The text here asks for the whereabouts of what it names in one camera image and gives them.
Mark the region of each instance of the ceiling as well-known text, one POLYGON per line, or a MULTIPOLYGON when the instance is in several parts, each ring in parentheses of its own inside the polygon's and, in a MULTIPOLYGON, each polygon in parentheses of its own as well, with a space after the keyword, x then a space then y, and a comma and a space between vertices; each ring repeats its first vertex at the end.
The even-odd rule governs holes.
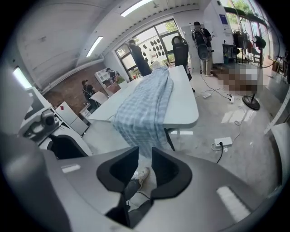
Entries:
POLYGON ((122 34, 165 10, 197 4, 199 0, 154 0, 126 17, 120 14, 139 0, 43 0, 25 16, 17 44, 40 89, 80 64, 97 59, 122 34), (98 36, 104 38, 89 58, 98 36))

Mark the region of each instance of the white sneaker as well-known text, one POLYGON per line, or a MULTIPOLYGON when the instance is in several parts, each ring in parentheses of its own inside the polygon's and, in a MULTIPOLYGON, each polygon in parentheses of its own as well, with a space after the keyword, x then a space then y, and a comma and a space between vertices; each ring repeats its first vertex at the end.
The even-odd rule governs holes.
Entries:
POLYGON ((145 167, 143 168, 143 170, 141 172, 139 172, 139 174, 134 178, 137 179, 139 181, 140 184, 140 188, 142 188, 142 184, 144 182, 144 180, 148 177, 149 175, 149 168, 145 167))

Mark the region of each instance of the glossy white floor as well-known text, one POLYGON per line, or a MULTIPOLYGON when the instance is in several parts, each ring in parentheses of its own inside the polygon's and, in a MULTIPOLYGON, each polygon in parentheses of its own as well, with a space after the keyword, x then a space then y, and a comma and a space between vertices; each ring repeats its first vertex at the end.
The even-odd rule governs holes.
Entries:
MULTIPOLYGON (((215 77, 205 77, 208 85, 227 96, 215 77)), ((234 104, 214 92, 204 99, 203 92, 209 90, 199 74, 194 74, 191 80, 192 87, 196 90, 195 98, 198 105, 199 119, 195 127, 181 131, 173 131, 171 140, 177 151, 187 155, 217 162, 221 151, 211 150, 211 144, 215 138, 231 137, 232 140, 239 134, 239 126, 234 121, 241 121, 241 134, 234 141, 233 146, 223 151, 219 165, 241 178, 249 184, 257 193, 266 197, 278 185, 277 159, 274 149, 263 130, 270 122, 270 115, 263 108, 252 111, 242 103, 241 96, 235 96, 234 104)), ((128 144, 114 130, 110 123, 94 122, 84 135, 84 140, 89 144, 95 154, 110 152, 125 148, 128 144)), ((151 160, 139 157, 139 167, 151 166, 151 160)), ((141 192, 147 196, 156 186, 156 179, 152 169, 150 176, 145 181, 141 192)), ((131 200, 131 209, 134 209, 146 198, 137 193, 131 200)))

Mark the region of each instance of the blue checkered cloth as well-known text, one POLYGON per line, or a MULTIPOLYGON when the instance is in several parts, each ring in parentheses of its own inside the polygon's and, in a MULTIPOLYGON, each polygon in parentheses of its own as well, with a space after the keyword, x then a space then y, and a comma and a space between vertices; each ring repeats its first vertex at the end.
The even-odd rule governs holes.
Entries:
POLYGON ((152 147, 169 148, 163 121, 172 89, 168 68, 157 68, 144 77, 113 118, 114 128, 145 157, 151 157, 152 147))

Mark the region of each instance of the brick wall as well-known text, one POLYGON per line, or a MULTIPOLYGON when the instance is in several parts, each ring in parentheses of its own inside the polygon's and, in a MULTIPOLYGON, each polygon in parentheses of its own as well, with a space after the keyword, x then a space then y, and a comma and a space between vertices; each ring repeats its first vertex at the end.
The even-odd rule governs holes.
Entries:
POLYGON ((91 84, 96 91, 101 91, 107 95, 106 91, 94 75, 96 72, 104 68, 106 67, 102 62, 76 72, 48 91, 44 95, 45 99, 48 100, 55 108, 65 101, 78 115, 79 112, 85 107, 84 103, 87 102, 82 92, 82 80, 88 80, 88 83, 91 84))

